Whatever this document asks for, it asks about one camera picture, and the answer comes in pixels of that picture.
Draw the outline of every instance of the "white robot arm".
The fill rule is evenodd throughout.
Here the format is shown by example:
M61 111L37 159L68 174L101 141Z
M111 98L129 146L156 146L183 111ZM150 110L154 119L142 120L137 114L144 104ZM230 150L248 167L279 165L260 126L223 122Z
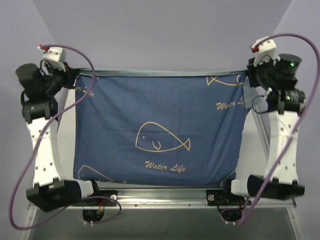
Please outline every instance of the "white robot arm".
M49 74L41 73L33 63L24 64L16 70L25 89L21 94L22 114L33 148L44 126L58 111L55 94L62 87L72 88L78 75L77 70L64 62L65 55L61 47L44 51L43 59L48 63ZM45 212L78 203L97 188L93 181L65 178L58 150L58 125L57 120L52 121L42 137L35 156L33 188L26 191L28 200Z
M248 77L250 84L252 87L258 87L263 84L269 88L267 93L272 93L265 96L268 103L267 112L269 114L271 132L269 157L264 175L250 175L247 179L231 181L231 193L244 197L254 197L257 194L288 138L291 137L291 128L298 121L306 103L305 94L294 88L297 82L294 75L301 61L300 58L290 54L280 54L274 66L273 60L270 61L276 51L276 45L273 40L268 40L259 47L251 47L251 49L253 52L258 52L258 56L249 60ZM264 75L264 79L261 75L257 78L257 68L259 68L259 75L260 73ZM305 192L305 188L298 185L296 170L298 131L292 137L293 140L289 149L271 175L269 183L261 195L263 198L286 200L301 196Z

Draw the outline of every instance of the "white wall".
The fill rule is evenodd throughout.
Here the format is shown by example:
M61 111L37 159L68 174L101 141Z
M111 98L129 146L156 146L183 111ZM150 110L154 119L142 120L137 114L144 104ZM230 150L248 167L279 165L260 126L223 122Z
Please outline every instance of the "white wall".
M293 0L275 33L298 33L310 38L320 49L319 0ZM316 76L316 58L313 50L302 40L290 37L277 38L279 53L291 53L302 58L297 71L297 88L307 96ZM305 195L297 198L297 212L306 240L319 239L320 235L320 95L314 98L308 115L301 124L296 156L299 182L305 185Z

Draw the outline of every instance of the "blue cloth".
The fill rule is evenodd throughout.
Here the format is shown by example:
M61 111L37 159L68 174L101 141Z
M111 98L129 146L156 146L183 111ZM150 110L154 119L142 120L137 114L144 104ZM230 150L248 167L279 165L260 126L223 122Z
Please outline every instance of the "blue cloth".
M235 177L245 74L100 76L76 106L73 176L127 184L223 186ZM81 98L92 78L76 81Z

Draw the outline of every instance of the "fish print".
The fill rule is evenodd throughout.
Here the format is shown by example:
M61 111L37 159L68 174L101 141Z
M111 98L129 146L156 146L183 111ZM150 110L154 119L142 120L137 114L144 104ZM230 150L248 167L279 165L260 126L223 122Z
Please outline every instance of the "fish print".
M152 153L163 153L179 148L190 151L191 141L190 138L181 141L164 126L148 121L140 127L136 135L135 147Z
M206 84L208 84L208 86L209 86L211 83L217 82L217 83L227 85L227 86L239 86L241 84L244 84L243 82L239 82L240 76L241 76L240 74L238 76L236 76L236 81L234 81L234 82L223 82L223 81L217 79L219 76L206 76Z
M99 182L107 182L107 183L112 183L113 180L110 177L107 177L106 175L103 175L102 173L98 172L94 168L88 166L88 165L82 165L78 171L78 179L82 180L81 177L83 178L85 175L84 169L89 169L90 171L95 172L99 176L95 178L95 180Z

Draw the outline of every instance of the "wire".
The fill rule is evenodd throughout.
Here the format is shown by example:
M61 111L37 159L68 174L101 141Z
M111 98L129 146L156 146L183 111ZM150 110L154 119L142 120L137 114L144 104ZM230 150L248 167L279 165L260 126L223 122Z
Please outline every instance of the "wire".
M245 207L240 206L239 208L226 208L221 210L219 207L218 199L215 198L214 201L216 204L216 208L220 213L220 218L223 222L236 223L242 217L241 212Z
M100 203L99 203L99 208L101 208L101 206L105 203L105 199L103 199Z
M245 203L244 203L244 206L243 206L243 212L242 212L242 218L241 219L243 219L245 217L245 215L246 215L249 199L250 199L249 196L247 196L246 199L245 199Z
M257 114L265 114L268 112L268 110L265 110L265 111L257 111L255 110L255 106L254 106L254 102L257 98L263 98L264 96L263 95L258 95L258 96L255 96L253 99L252 99L252 109L253 111L255 111Z
M38 152L38 149L39 149L39 145L41 143L41 140L43 138L43 135L44 133L46 132L46 129L48 128L48 126L56 119L58 118L60 115L62 115L63 113L65 113L66 111L68 111L69 109L73 108L75 105L79 104L82 100L84 100L88 94L90 93L90 91L92 90L93 86L94 86L94 83L95 83L95 78L96 78L96 72L95 72L95 68L94 68L94 65L92 64L92 62L90 61L90 59L85 55L83 54L81 51L71 47L71 46L65 46L65 45L58 45L58 44L49 44L49 45L44 45L42 46L41 48L44 49L44 48L51 48L51 47L59 47L59 48L65 48L65 49L69 49L69 50L72 50L78 54L80 54L81 56L83 56L87 62L89 63L91 69L92 69L92 83L88 89L88 91L80 98L78 99L76 102L74 102L73 104L71 104L70 106L66 107L64 110L58 112L56 115L54 115L47 123L46 125L43 127L43 129L41 130L40 132L40 135L39 135L39 138L38 140L36 141L36 144L34 146L34 149L32 151L32 154L31 154L31 157L30 159L28 160L26 166L24 167L21 175L19 176L14 188L13 188L13 191L12 191L12 194L11 194L11 197L10 197L10 202L9 202L9 221L10 221L10 224L15 228L15 229L18 229L18 230L28 230L28 229L33 229L33 228L36 228L44 223L46 223L47 221L49 221L50 219L52 219L53 217L55 217L56 215L58 215L59 213L61 213L62 211L64 211L68 206L65 206L63 208L61 208L60 210L58 210L56 213L54 213L52 216L48 217L47 219L45 219L44 221L42 222L39 222L39 223L36 223L32 226L18 226L16 225L15 221L14 221L14 218L13 218L13 208L14 208L14 201L15 201L15 197L16 197L16 194L17 194L17 191L18 191L18 187L22 181L22 179L24 178L24 176L26 175L26 172L28 171L28 168L30 167L30 165L32 164L37 152ZM90 196L90 197L87 197L85 198L85 200L87 199L93 199L93 198L96 198L96 199L107 199L107 200L111 200L113 202L115 202L116 204L119 205L119 212L112 216L112 217L109 217L103 221L100 221L99 223L102 223L102 222L106 222L114 217L116 217L117 215L120 214L121 212L121 205L118 201L116 200L113 200L111 198L108 198L106 196Z
M26 90L23 90L21 92L21 95L20 95L20 102L21 102L21 105L24 106L25 105L25 93L26 93Z
M51 63L48 62L48 61L46 61L46 60L43 60L43 59L42 59L42 60L40 61L40 69L41 69L41 71L43 72L43 74L45 74L45 71L43 70L42 63L48 64L49 67L51 68L51 72L53 71L54 67L51 65Z
M242 226L249 219L249 217L252 214L255 206L257 205L258 201L260 200L261 195L262 195L263 191L265 190L265 188L266 188L266 186L267 186L272 174L274 173L276 167L280 163L280 160L283 158L283 156L287 152L287 150L288 150L288 148L289 148L289 146L290 146L290 144L291 144L291 142L293 140L293 137L292 137L294 135L293 133L295 133L297 131L299 125L301 124L302 120L305 118L305 116L306 116L306 114L307 114L307 112L308 112L308 110L310 108L310 105L311 105L311 103L313 102L313 100L315 98L315 95L316 95L316 92L317 92L317 88L318 88L318 85L319 85L319 81L320 81L320 54L319 54L319 51L318 51L316 45L310 39L308 39L307 37L302 36L300 34L296 34L296 33L280 33L280 34L275 34L273 36L270 36L270 37L268 37L266 39L263 39L262 41L257 43L255 46L258 46L258 45L260 45L261 43L263 43L263 42L265 42L267 40L275 39L275 38L278 38L278 37L295 37L295 38L298 38L298 39L301 39L301 40L307 42L310 45L310 47L313 49L313 51L315 53L316 62L317 62L315 81L313 83L313 86L312 86L312 89L311 89L311 93L310 93L310 96L309 96L309 100L306 102L306 105L305 105L303 113L300 115L300 118L295 123L294 127L292 128L290 137L288 138L284 148L282 149L281 153L279 154L279 156L277 157L277 159L274 162L273 166L271 167L269 173L265 177L265 180L263 181L259 191L257 192L253 202L251 203L251 206L250 206L248 212L245 214L245 216L239 222L240 226Z

